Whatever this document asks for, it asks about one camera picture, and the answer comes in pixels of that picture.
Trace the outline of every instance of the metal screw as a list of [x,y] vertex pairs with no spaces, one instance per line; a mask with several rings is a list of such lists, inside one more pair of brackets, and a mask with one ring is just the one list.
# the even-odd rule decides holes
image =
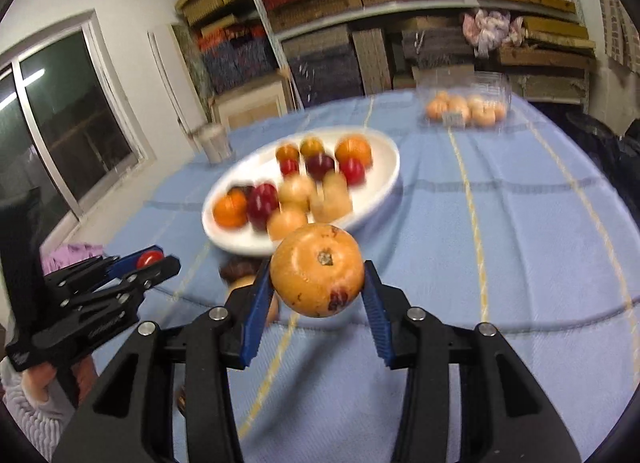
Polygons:
[[224,306],[217,306],[209,310],[209,318],[213,320],[224,320],[229,315],[229,312]]
[[495,329],[495,326],[488,322],[481,322],[478,326],[478,331],[485,337],[493,337],[498,332],[498,330]]
[[424,320],[427,312],[422,308],[412,307],[406,311],[406,316],[411,320]]
[[143,337],[151,335],[156,330],[156,325],[153,322],[143,322],[138,326],[138,333]]

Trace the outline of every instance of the yellow stripe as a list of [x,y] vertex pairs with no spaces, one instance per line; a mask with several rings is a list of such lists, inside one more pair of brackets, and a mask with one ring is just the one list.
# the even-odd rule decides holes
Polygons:
[[638,320],[636,315],[634,314],[634,304],[631,299],[631,295],[629,295],[628,287],[626,286],[625,274],[622,271],[622,266],[618,262],[618,258],[616,256],[616,251],[613,248],[613,243],[611,243],[611,239],[609,237],[609,233],[607,233],[606,228],[600,221],[600,217],[597,212],[594,210],[589,198],[584,193],[582,188],[578,185],[577,180],[572,176],[569,170],[564,166],[564,163],[560,159],[560,157],[556,154],[556,152],[551,148],[551,146],[546,142],[546,140],[540,135],[538,130],[534,128],[530,123],[527,124],[529,131],[533,134],[535,139],[539,141],[540,145],[545,148],[546,152],[549,153],[549,156],[553,158],[554,162],[562,172],[562,175],[567,180],[569,185],[574,189],[574,192],[577,194],[578,198],[582,202],[582,205],[587,210],[587,214],[593,221],[593,224],[596,227],[596,230],[600,234],[602,238],[602,242],[604,244],[605,249],[607,250],[607,257],[609,258],[609,263],[613,268],[613,271],[618,278],[618,284],[620,286],[620,294],[622,295],[622,300],[625,305],[625,316],[631,328],[631,339],[633,344],[633,367],[634,367],[634,387],[638,385],[640,381],[640,332],[638,332]]
[[271,360],[271,364],[269,364],[269,368],[267,369],[267,374],[264,377],[264,380],[260,384],[260,388],[258,388],[258,394],[255,396],[254,404],[251,406],[249,410],[249,414],[244,419],[242,426],[238,429],[238,436],[242,439],[246,436],[251,429],[251,425],[254,423],[256,416],[260,413],[264,402],[266,401],[267,396],[269,396],[269,391],[271,390],[271,384],[273,380],[275,380],[276,375],[278,374],[278,370],[280,369],[280,364],[282,364],[282,358],[284,356],[285,351],[289,347],[289,343],[291,342],[291,336],[293,335],[294,330],[298,324],[298,319],[300,315],[298,313],[293,312],[291,314],[291,318],[289,319],[289,327],[285,332],[284,336],[281,338],[280,343],[278,344],[278,348],[276,349],[276,354]]
[[371,100],[369,102],[369,111],[367,112],[367,116],[364,119],[364,124],[363,127],[367,127],[369,125],[369,119],[371,118],[371,114],[373,113],[373,101],[376,98],[374,96],[371,97]]
[[480,285],[480,319],[482,322],[489,322],[489,295],[486,284],[486,270],[484,269],[484,250],[482,249],[482,239],[480,237],[480,225],[478,224],[478,214],[476,214],[476,205],[474,204],[474,196],[471,193],[471,184],[469,178],[466,175],[465,162],[462,160],[462,155],[456,143],[456,139],[453,136],[451,129],[449,131],[449,139],[451,141],[451,147],[456,155],[458,161],[458,167],[460,168],[460,176],[462,176],[462,183],[465,186],[466,206],[469,210],[469,216],[471,218],[471,228],[474,233],[474,246],[476,247],[476,263],[478,264],[478,283]]
[[158,320],[158,324],[162,325],[164,321],[167,319],[167,317],[169,317],[169,314],[174,309],[173,304],[175,302],[178,302],[178,299],[180,299],[180,296],[187,289],[187,286],[189,286],[189,283],[191,283],[193,276],[196,274],[196,272],[198,271],[198,268],[200,268],[200,265],[207,257],[207,254],[209,253],[210,249],[211,249],[211,243],[208,243],[208,242],[206,245],[202,247],[202,250],[198,253],[196,258],[193,260],[193,264],[189,267],[189,270],[187,271],[187,273],[185,273],[184,277],[180,281],[180,286],[178,286],[178,289],[174,291],[174,294],[171,296],[172,303],[165,310],[162,317]]

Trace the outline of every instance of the blue gripper pad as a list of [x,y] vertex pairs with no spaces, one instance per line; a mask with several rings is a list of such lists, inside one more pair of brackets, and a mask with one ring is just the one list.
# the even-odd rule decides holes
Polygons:
[[240,362],[248,366],[251,360],[258,354],[262,331],[267,321],[271,298],[273,297],[273,286],[269,276],[269,263],[263,263],[258,272],[252,291],[253,302],[249,313],[244,320],[244,331],[242,335],[242,347],[240,348]]
[[111,279],[122,279],[128,273],[136,270],[136,263],[138,262],[140,255],[148,252],[149,250],[158,250],[159,252],[164,253],[164,250],[162,250],[158,245],[153,245],[139,250],[138,252],[130,253],[113,263],[107,271],[108,275]]
[[396,358],[391,339],[391,323],[385,311],[378,289],[382,289],[382,283],[371,261],[364,263],[364,287],[362,300],[369,319],[369,327],[376,344],[378,356],[385,361],[385,366],[390,366]]

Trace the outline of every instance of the white oval plate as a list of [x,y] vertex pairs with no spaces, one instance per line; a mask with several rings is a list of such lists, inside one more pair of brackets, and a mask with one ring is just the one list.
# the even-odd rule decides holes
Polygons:
[[[367,136],[371,145],[373,166],[367,170],[364,185],[350,188],[353,212],[332,224],[347,231],[356,228],[382,204],[393,189],[400,171],[400,153],[394,141],[383,133],[366,128],[341,126],[286,136],[260,148],[229,169],[209,191],[202,207],[202,226],[209,239],[217,247],[228,252],[255,256],[271,255],[279,241],[271,241],[266,232],[256,232],[250,224],[239,230],[220,228],[213,219],[214,203],[222,198],[232,185],[273,182],[278,186],[282,182],[282,175],[276,161],[276,149],[281,144],[292,142],[299,146],[305,136],[313,135],[322,140],[325,150],[333,156],[338,140],[353,133]],[[300,172],[305,173],[304,162],[300,162]],[[311,214],[308,214],[308,217],[309,222],[313,222]]]

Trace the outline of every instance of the sliding glass door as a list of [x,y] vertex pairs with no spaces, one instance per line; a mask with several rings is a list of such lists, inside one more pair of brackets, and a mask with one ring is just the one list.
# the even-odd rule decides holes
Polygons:
[[0,71],[0,198],[40,186],[44,237],[138,162],[92,39],[89,23],[68,28]]
[[69,205],[51,181],[36,148],[15,90],[11,69],[0,72],[0,199],[40,187],[40,243],[69,212]]

